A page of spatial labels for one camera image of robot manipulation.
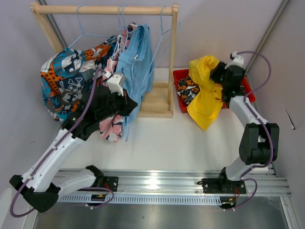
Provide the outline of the yellow shorts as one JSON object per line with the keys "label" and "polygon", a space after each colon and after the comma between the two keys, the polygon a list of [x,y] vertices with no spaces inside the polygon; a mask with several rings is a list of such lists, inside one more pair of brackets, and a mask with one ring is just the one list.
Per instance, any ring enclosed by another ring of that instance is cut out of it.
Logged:
{"label": "yellow shorts", "polygon": [[223,106],[222,86],[210,79],[210,73],[220,61],[206,55],[189,62],[189,76],[199,86],[199,93],[187,106],[190,117],[204,131],[217,119]]}

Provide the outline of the orange black camo shorts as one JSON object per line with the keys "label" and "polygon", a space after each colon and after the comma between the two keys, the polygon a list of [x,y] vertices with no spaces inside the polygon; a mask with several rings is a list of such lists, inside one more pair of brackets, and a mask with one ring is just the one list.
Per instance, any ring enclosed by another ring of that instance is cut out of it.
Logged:
{"label": "orange black camo shorts", "polygon": [[186,105],[189,105],[199,92],[199,85],[189,75],[178,81],[177,94]]}

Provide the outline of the light blue shorts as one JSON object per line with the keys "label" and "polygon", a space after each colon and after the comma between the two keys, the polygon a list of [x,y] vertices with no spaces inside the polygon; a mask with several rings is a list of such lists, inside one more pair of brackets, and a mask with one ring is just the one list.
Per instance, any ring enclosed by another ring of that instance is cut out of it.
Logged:
{"label": "light blue shorts", "polygon": [[[151,40],[150,40],[150,29],[149,26],[147,24],[142,24],[143,27],[145,27],[145,34],[143,35],[142,38],[142,48],[141,48],[141,56],[138,59],[138,71],[137,71],[137,77],[138,77],[138,89],[139,89],[139,94],[138,94],[138,98],[141,99],[141,103],[145,97],[146,93],[150,93],[152,91],[152,87],[153,87],[153,81],[154,81],[154,76],[153,74],[151,75],[149,82],[146,83],[144,86],[142,86],[142,80],[149,68],[151,59],[152,59],[152,48],[151,48]],[[123,33],[123,40],[124,41],[124,35],[126,35],[126,31],[124,30]],[[116,72],[121,73],[117,67],[118,64],[116,66]]]}

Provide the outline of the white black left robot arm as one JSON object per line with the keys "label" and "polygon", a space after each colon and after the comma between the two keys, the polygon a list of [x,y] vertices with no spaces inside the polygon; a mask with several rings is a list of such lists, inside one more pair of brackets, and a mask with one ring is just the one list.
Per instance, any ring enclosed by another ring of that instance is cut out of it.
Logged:
{"label": "white black left robot arm", "polygon": [[79,173],[56,179],[56,174],[66,160],[99,129],[101,121],[113,116],[128,116],[138,106],[126,90],[112,93],[106,86],[97,86],[85,93],[76,111],[70,113],[37,163],[23,175],[13,175],[10,184],[16,196],[10,206],[13,217],[14,204],[19,195],[33,210],[43,213],[52,208],[58,199],[77,190],[103,190],[112,192],[104,185],[104,173],[90,165]]}

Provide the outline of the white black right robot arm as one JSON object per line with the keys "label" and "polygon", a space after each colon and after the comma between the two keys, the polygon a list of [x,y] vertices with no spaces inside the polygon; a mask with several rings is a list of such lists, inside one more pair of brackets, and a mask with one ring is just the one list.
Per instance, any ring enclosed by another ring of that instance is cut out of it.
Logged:
{"label": "white black right robot arm", "polygon": [[268,167],[277,158],[279,126],[264,119],[244,92],[244,69],[224,62],[211,70],[210,79],[222,86],[222,101],[233,111],[244,127],[239,144],[239,157],[224,167],[218,178],[202,180],[204,193],[246,193],[243,178],[254,168]]}

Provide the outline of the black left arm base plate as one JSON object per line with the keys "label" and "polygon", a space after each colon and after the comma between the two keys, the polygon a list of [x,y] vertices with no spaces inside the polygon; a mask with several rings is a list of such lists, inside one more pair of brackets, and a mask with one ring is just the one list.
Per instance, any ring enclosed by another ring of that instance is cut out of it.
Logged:
{"label": "black left arm base plate", "polygon": [[118,177],[105,176],[103,172],[93,165],[87,166],[86,169],[90,170],[95,176],[94,183],[91,187],[102,187],[117,192],[119,184]]}

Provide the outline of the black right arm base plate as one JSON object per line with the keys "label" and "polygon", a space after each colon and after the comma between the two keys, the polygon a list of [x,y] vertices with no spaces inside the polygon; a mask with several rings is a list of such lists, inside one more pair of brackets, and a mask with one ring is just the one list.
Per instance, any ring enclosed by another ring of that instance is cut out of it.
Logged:
{"label": "black right arm base plate", "polygon": [[197,182],[203,187],[205,194],[246,194],[246,187],[243,181],[230,181],[228,179],[203,178]]}

